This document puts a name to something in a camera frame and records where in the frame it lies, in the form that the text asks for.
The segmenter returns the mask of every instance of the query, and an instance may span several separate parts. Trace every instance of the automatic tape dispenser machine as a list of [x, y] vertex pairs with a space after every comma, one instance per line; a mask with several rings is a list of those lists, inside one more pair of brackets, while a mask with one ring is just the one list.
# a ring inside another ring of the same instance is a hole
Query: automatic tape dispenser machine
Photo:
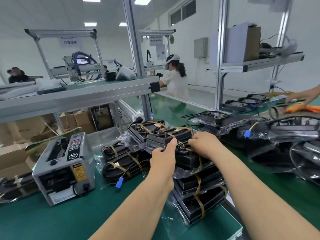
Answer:
[[32, 176], [49, 205], [87, 194], [95, 187], [95, 165], [86, 133], [51, 141]]

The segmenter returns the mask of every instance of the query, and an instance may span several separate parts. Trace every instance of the ceiling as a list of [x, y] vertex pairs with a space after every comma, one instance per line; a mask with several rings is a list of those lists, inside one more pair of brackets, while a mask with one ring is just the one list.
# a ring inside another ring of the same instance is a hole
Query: ceiling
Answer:
[[[138, 29], [143, 29], [180, 0], [152, 0], [147, 6], [134, 5]], [[25, 28], [81, 30], [84, 22], [97, 22], [98, 35], [122, 35], [126, 27], [122, 0], [0, 0], [0, 38], [24, 38]]]

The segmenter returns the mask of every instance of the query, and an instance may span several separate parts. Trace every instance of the hand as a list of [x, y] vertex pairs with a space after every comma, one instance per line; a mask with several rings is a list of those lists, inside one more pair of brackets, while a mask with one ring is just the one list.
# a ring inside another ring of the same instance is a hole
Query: hand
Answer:
[[196, 133], [189, 140], [189, 144], [196, 153], [213, 162], [219, 158], [221, 152], [229, 151], [215, 135], [205, 131]]
[[174, 153], [177, 147], [177, 139], [173, 138], [168, 143], [164, 152], [162, 148], [157, 148], [152, 151], [152, 158], [150, 159], [150, 172], [148, 174], [154, 177], [157, 181], [163, 180], [169, 192], [174, 188], [174, 181], [172, 175], [176, 165]]
[[285, 100], [286, 103], [290, 103], [294, 99], [306, 99], [300, 106], [299, 109], [304, 109], [310, 102], [315, 100], [320, 95], [320, 86], [316, 86], [312, 89], [296, 92], [288, 96]]

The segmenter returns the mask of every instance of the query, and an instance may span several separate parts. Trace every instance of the blue connector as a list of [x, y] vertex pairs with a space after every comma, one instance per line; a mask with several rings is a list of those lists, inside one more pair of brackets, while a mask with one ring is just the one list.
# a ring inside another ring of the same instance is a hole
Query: blue connector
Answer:
[[251, 136], [251, 131], [250, 130], [246, 130], [246, 132], [244, 133], [243, 137], [244, 138], [250, 138]]
[[122, 182], [123, 182], [123, 177], [119, 178], [117, 184], [115, 185], [116, 188], [120, 189], [122, 186]]

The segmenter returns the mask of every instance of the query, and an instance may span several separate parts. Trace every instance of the person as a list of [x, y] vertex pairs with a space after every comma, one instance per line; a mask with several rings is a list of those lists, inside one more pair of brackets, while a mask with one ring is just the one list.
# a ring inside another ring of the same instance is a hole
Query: person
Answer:
[[103, 65], [103, 68], [104, 68], [104, 72], [105, 73], [109, 72], [109, 70], [107, 70], [107, 66], [106, 65]]
[[[320, 232], [282, 198], [268, 188], [214, 135], [198, 132], [189, 144], [219, 168], [232, 200], [252, 239], [320, 239]], [[126, 198], [90, 237], [150, 240], [170, 191], [175, 169], [176, 138], [152, 152], [146, 179]]]
[[169, 72], [160, 77], [160, 87], [167, 85], [169, 96], [189, 100], [188, 77], [184, 64], [180, 62], [180, 57], [178, 55], [168, 56], [163, 68]]
[[310, 104], [313, 100], [319, 97], [319, 95], [320, 95], [320, 84], [309, 90], [291, 94], [286, 98], [285, 102], [290, 103], [294, 99], [306, 99], [306, 101], [304, 101], [299, 107], [300, 109], [304, 109], [308, 104]]
[[20, 70], [18, 67], [7, 70], [7, 73], [11, 75], [8, 79], [9, 83], [31, 82], [36, 78], [43, 78], [43, 76], [27, 76], [24, 71]]

